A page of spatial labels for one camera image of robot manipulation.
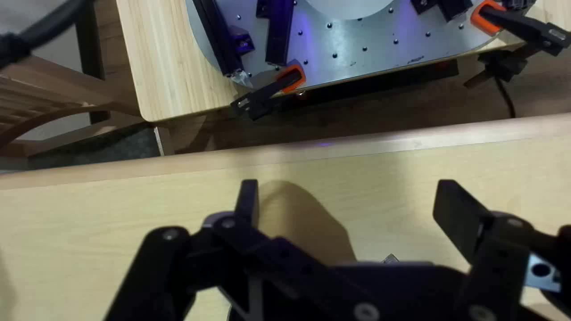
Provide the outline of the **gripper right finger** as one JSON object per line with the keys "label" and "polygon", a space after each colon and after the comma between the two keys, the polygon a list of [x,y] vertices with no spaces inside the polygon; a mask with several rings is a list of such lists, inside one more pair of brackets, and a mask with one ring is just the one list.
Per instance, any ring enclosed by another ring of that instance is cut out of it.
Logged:
{"label": "gripper right finger", "polygon": [[479,203],[457,181],[437,183],[433,216],[471,268],[459,289],[459,321],[547,321],[521,305],[528,278],[552,282],[540,287],[549,303],[571,321],[571,224],[556,235]]}

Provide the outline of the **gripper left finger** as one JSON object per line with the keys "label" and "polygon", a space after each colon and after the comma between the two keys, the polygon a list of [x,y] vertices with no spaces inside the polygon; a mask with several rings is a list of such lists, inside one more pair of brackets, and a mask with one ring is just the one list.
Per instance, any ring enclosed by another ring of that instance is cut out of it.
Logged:
{"label": "gripper left finger", "polygon": [[258,182],[241,183],[234,211],[196,233],[155,228],[142,240],[105,321],[185,321],[200,291],[230,303],[228,321],[339,321],[334,270],[253,224]]}

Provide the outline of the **orange and black clamp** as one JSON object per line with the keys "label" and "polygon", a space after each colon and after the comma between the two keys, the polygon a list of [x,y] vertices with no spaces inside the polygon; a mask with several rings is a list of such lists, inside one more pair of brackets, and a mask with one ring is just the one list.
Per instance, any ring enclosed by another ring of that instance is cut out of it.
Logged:
{"label": "orange and black clamp", "polygon": [[300,64],[287,67],[277,79],[261,89],[251,91],[230,104],[237,116],[246,116],[252,121],[271,114],[277,105],[273,96],[277,93],[290,93],[304,84],[306,76]]}
{"label": "orange and black clamp", "polygon": [[484,0],[475,8],[471,14],[471,23],[491,36],[506,30],[524,41],[524,45],[514,51],[496,49],[480,54],[478,60],[484,64],[484,70],[463,84],[467,88],[475,87],[492,78],[509,82],[512,77],[523,71],[529,57],[540,51],[556,57],[571,45],[569,31],[509,11],[493,0]]}

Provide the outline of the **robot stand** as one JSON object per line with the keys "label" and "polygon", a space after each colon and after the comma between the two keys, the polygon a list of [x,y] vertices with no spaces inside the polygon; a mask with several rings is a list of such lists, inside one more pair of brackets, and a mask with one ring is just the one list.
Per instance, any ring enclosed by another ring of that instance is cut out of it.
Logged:
{"label": "robot stand", "polygon": [[[198,115],[231,104],[279,71],[265,62],[266,20],[256,0],[220,0],[229,26],[252,36],[245,70],[222,75],[193,0],[116,0],[141,115],[158,122]],[[298,91],[358,81],[391,72],[520,45],[507,31],[495,38],[473,26],[470,13],[445,22],[440,10],[416,14],[410,0],[392,0],[379,12],[332,20],[306,0],[294,6],[289,60],[303,66]]]}

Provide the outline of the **black metal bar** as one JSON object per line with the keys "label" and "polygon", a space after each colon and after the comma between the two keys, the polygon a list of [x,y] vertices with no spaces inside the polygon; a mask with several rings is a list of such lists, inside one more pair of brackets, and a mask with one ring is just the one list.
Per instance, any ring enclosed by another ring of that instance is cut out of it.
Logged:
{"label": "black metal bar", "polygon": [[297,0],[257,0],[257,18],[269,21],[265,61],[286,66],[294,6]]}
{"label": "black metal bar", "polygon": [[244,68],[234,37],[216,0],[192,0],[222,75],[232,77]]}

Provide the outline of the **wooden chair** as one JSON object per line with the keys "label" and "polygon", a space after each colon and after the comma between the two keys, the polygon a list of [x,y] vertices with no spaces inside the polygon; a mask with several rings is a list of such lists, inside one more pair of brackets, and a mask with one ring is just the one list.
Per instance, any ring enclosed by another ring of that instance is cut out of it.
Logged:
{"label": "wooden chair", "polygon": [[[47,140],[21,140],[27,132],[67,116],[106,111],[103,122]],[[39,57],[0,71],[0,156],[29,156],[143,123],[134,91]]]}

